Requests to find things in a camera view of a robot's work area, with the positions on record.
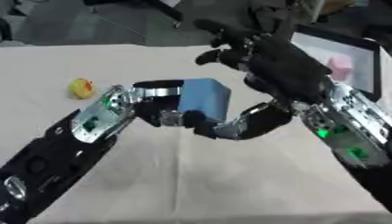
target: yellow rubber duck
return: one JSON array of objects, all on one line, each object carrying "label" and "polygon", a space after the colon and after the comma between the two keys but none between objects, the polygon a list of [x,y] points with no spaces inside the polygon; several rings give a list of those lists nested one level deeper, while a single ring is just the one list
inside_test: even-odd
[{"label": "yellow rubber duck", "polygon": [[69,90],[80,99],[87,99],[94,95],[93,82],[82,78],[75,79],[69,85]]}]

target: blue block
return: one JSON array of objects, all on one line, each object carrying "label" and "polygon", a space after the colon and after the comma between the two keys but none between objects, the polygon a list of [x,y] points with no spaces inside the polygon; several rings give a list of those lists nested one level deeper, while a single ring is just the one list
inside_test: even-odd
[{"label": "blue block", "polygon": [[198,110],[216,122],[225,122],[231,91],[213,79],[185,80],[178,111]]}]

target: table surface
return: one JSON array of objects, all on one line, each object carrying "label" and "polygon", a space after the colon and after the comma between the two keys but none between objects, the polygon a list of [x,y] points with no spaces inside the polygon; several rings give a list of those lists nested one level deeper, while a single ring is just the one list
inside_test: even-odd
[{"label": "table surface", "polygon": [[[68,97],[67,85],[74,78],[90,79],[99,92],[119,83],[215,78],[233,90],[229,118],[269,99],[243,85],[243,73],[221,65],[196,66],[194,58],[206,49],[135,45],[0,48],[0,164],[47,127],[94,100]],[[392,60],[381,53],[384,83],[390,83],[386,74],[392,72]],[[392,105],[390,90],[384,86],[382,105]],[[258,223],[270,217],[284,221],[290,217],[285,223],[293,223],[296,218],[292,217],[357,213],[386,215],[298,119],[243,142],[214,141],[194,136],[189,129],[156,129],[136,120],[113,150],[34,222],[245,217],[249,223]],[[246,221],[233,218],[233,223]]]}]

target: green led light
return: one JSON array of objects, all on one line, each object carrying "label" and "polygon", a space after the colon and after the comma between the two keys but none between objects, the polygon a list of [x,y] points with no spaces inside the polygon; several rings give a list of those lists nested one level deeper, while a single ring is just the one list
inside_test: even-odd
[{"label": "green led light", "polygon": [[360,160],[369,158],[368,153],[361,148],[349,147],[346,148],[346,150],[348,151],[348,154],[350,154],[350,156],[353,158],[360,159]]},{"label": "green led light", "polygon": [[109,98],[104,98],[104,99],[103,99],[103,102],[104,102],[106,105],[108,105],[108,106],[110,106],[110,104],[111,104]]},{"label": "green led light", "polygon": [[329,135],[329,130],[320,129],[317,133],[320,137],[326,138]]}]

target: black chair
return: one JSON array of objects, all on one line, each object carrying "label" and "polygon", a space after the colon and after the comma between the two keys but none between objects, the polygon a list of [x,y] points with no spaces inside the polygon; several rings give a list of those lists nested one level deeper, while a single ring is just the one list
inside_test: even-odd
[{"label": "black chair", "polygon": [[[115,2],[126,2],[132,0],[83,0],[84,4],[87,6],[94,6],[97,4],[107,4],[107,3],[115,3]],[[166,3],[161,2],[160,0],[142,0],[142,2],[147,3],[149,6],[162,11],[165,15],[172,18],[175,23],[174,27],[179,28],[181,23],[184,20],[184,15],[182,12],[172,8]]]}]

